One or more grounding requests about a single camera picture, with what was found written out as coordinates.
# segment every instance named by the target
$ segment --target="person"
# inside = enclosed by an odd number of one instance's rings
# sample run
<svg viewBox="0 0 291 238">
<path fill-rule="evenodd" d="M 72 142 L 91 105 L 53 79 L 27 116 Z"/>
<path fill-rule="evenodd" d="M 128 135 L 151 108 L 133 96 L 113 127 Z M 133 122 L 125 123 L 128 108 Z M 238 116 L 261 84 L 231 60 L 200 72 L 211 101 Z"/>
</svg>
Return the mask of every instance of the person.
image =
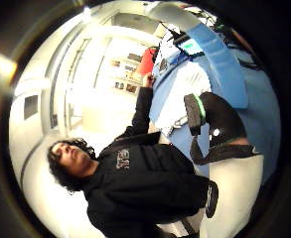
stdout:
<svg viewBox="0 0 291 238">
<path fill-rule="evenodd" d="M 178 221 L 204 207 L 212 217 L 217 208 L 217 184 L 196 175 L 191 161 L 175 146 L 158 144 L 159 132 L 147 134 L 153 82 L 152 74 L 144 76 L 132 126 L 98 157 L 83 138 L 57 141 L 48 148 L 51 173 L 68 191 L 83 191 L 91 224 L 109 238 L 176 237 L 156 224 Z M 215 123 L 222 112 L 220 107 L 213 110 L 218 98 L 209 93 L 203 101 L 206 121 Z M 216 120 L 216 125 L 220 135 L 211 140 L 213 148 L 222 139 L 248 144 L 243 125 L 242 130 L 230 128 L 236 133 L 222 130 L 225 122 Z"/>
</svg>

